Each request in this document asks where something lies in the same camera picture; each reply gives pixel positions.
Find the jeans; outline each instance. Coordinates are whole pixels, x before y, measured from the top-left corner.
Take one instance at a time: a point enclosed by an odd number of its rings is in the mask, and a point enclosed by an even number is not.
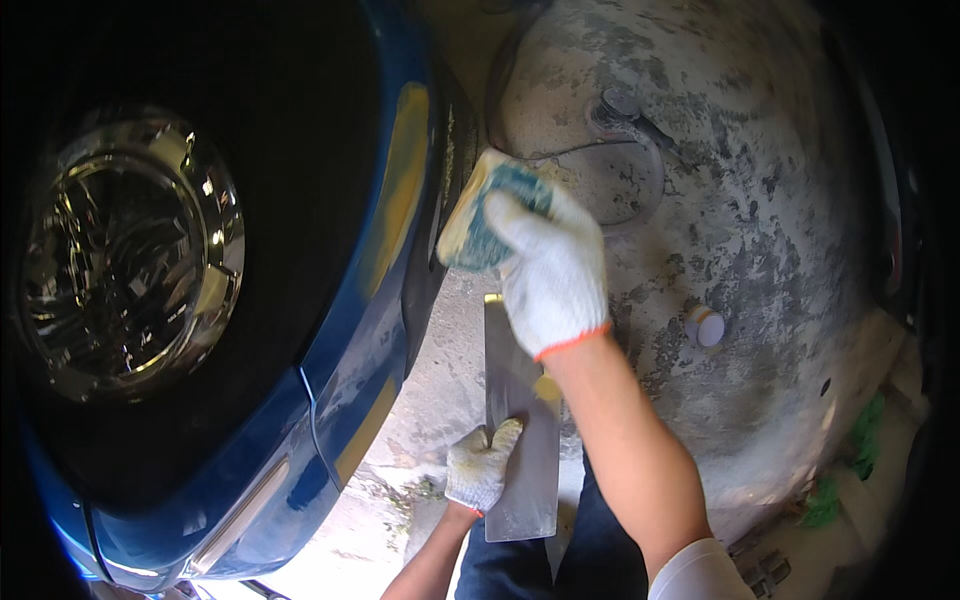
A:
[[[584,451],[584,488],[573,537],[551,581],[543,539],[484,540],[484,519],[470,528],[457,600],[494,598],[645,598],[647,571],[639,547],[623,530],[597,488]]]

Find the work glove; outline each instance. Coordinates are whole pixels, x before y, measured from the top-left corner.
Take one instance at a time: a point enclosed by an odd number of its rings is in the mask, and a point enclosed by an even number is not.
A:
[[[503,304],[516,341],[535,361],[610,329],[603,233],[568,192],[554,188],[547,217],[491,192],[484,214],[514,251],[500,265]]]
[[[521,431],[520,419],[507,419],[500,423],[490,445],[487,445],[485,425],[452,445],[446,453],[446,497],[479,516],[493,508],[503,494],[507,460]]]

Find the blue car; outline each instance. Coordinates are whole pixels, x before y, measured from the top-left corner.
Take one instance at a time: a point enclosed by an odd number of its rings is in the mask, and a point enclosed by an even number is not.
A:
[[[39,495],[85,578],[147,593],[310,540],[414,364],[476,154],[403,3],[150,10],[50,42],[5,208]]]

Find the white sleeve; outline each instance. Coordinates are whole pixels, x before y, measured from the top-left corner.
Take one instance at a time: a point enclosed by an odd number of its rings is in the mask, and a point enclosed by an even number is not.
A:
[[[714,538],[697,540],[663,566],[649,600],[755,600],[736,566]]]

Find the stained concrete floor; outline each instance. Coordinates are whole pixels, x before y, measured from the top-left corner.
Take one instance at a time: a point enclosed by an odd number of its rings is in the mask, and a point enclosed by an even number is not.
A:
[[[481,106],[511,17],[473,2],[419,6]],[[601,219],[619,210],[618,196],[640,199],[632,209],[643,227],[607,244],[614,337],[693,453],[710,524],[732,543],[813,476],[900,347],[901,329],[866,292],[870,199],[849,108],[801,3],[558,0],[521,45],[504,96],[511,151],[591,140],[586,102],[610,85],[637,96],[692,158],[664,162],[661,199],[631,180],[636,147],[530,163]],[[482,298],[499,289],[494,274],[447,276],[420,358],[344,498],[265,582],[318,597],[323,577],[324,590],[341,582],[375,597],[400,569],[419,483],[441,487],[447,446],[484,419]],[[727,320],[710,351],[683,333],[696,302]],[[566,506],[576,503],[580,451],[564,413]]]

